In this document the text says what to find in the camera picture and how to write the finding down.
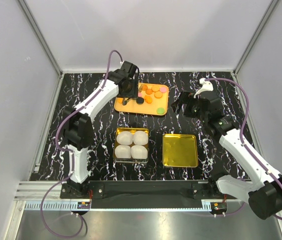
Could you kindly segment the black round cookie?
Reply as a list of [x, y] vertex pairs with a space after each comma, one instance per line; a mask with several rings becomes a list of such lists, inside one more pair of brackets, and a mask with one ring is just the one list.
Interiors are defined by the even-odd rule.
[[138, 105], [142, 105], [142, 104], [144, 103], [144, 99], [143, 99], [142, 97], [138, 97], [138, 98], [136, 99], [136, 103], [137, 103]]

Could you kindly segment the orange fish cookie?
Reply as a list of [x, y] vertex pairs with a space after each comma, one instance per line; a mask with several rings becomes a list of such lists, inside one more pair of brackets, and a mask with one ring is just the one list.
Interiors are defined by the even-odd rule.
[[144, 100], [145, 100], [145, 102], [148, 103], [148, 104], [151, 104], [151, 103], [153, 102], [153, 99], [152, 99], [150, 96], [148, 96], [148, 95], [146, 95], [146, 96], [144, 97]]

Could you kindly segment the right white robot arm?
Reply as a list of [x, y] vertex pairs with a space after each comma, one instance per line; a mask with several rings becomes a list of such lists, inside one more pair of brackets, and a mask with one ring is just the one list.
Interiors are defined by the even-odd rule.
[[267, 163], [242, 136], [242, 129], [231, 116], [223, 114], [223, 105], [217, 93], [181, 92], [171, 107], [183, 115], [197, 118], [204, 130], [229, 152], [248, 174], [250, 181], [218, 173], [209, 179], [208, 192], [213, 198], [230, 195], [248, 204], [262, 220], [282, 211], [282, 174]]

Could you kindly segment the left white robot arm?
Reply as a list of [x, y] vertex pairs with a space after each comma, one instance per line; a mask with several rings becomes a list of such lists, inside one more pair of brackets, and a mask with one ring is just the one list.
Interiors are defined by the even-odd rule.
[[76, 197], [84, 198], [91, 193], [87, 184], [87, 153], [95, 137], [95, 117], [113, 98], [137, 98], [139, 74], [140, 70], [136, 65], [124, 61], [119, 69], [108, 72], [83, 102], [65, 112], [65, 119], [57, 130], [55, 144], [69, 155], [69, 173], [62, 180], [62, 185]]

